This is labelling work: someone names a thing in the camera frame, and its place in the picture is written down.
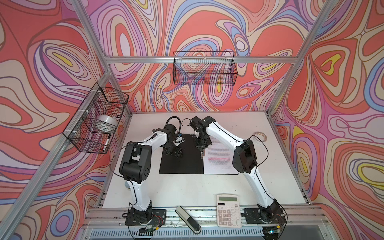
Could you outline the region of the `printed paper files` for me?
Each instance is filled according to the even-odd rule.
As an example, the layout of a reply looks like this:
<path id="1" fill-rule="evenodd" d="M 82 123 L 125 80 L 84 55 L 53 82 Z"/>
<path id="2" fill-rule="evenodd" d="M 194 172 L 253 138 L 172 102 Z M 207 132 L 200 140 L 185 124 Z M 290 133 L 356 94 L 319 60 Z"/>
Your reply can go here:
<path id="1" fill-rule="evenodd" d="M 232 164 L 233 152 L 225 145 L 210 145 L 204 150 L 203 165 L 205 175 L 237 175 Z"/>

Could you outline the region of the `blue file folder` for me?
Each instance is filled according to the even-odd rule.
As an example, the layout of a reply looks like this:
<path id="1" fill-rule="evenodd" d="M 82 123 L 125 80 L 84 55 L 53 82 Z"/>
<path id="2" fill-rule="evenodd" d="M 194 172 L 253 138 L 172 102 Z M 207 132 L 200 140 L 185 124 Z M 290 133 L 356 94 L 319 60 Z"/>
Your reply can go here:
<path id="1" fill-rule="evenodd" d="M 181 143 L 183 154 L 181 158 L 162 153 L 160 163 L 160 174 L 204 174 L 203 156 L 204 150 L 200 151 L 195 146 L 196 136 L 184 134 L 185 141 Z M 211 145 L 224 145 L 215 138 L 211 138 Z"/>

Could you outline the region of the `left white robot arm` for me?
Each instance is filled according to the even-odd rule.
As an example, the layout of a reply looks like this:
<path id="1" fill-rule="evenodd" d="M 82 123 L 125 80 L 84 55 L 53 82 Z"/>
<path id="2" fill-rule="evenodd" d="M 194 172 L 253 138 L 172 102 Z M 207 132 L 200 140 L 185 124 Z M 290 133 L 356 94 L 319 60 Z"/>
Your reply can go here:
<path id="1" fill-rule="evenodd" d="M 170 117 L 163 128 L 154 129 L 150 137 L 138 142 L 128 142 L 124 148 L 119 173 L 132 191 L 132 209 L 135 214 L 149 216 L 152 201 L 143 185 L 151 171 L 152 153 L 162 148 L 167 155 L 180 158 L 183 154 L 181 143 L 182 121 L 177 116 Z"/>

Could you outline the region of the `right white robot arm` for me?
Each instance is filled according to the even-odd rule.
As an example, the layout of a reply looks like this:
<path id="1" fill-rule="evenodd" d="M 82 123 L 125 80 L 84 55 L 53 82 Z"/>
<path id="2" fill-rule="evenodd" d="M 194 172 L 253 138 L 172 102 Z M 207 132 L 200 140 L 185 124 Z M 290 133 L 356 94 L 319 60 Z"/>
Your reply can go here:
<path id="1" fill-rule="evenodd" d="M 215 138 L 230 150 L 233 154 L 232 166 L 245 176 L 256 193 L 261 221 L 264 223 L 274 221 L 282 208 L 272 197 L 261 177 L 253 140 L 251 138 L 244 140 L 230 133 L 210 116 L 204 119 L 194 117 L 190 120 L 190 126 L 197 135 L 196 147 L 199 150 L 207 149 L 212 144 L 211 138 Z"/>

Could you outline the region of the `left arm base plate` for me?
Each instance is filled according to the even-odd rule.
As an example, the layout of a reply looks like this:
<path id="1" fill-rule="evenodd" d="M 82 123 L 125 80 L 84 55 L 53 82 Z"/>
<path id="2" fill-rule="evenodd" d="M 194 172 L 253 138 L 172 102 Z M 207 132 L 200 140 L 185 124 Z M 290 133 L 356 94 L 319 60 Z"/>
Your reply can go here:
<path id="1" fill-rule="evenodd" d="M 166 223 L 167 210 L 154 209 L 151 211 L 137 211 L 135 209 L 123 213 L 126 226 L 162 226 Z"/>

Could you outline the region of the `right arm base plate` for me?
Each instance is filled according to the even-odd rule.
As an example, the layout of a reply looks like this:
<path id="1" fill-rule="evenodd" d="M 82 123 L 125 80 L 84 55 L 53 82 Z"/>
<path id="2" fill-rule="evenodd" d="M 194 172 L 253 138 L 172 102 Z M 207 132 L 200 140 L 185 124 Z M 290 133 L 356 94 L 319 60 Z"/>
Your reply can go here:
<path id="1" fill-rule="evenodd" d="M 278 208 L 273 214 L 259 208 L 245 208 L 241 216 L 245 217 L 247 224 L 284 225 L 287 222 L 282 208 Z"/>

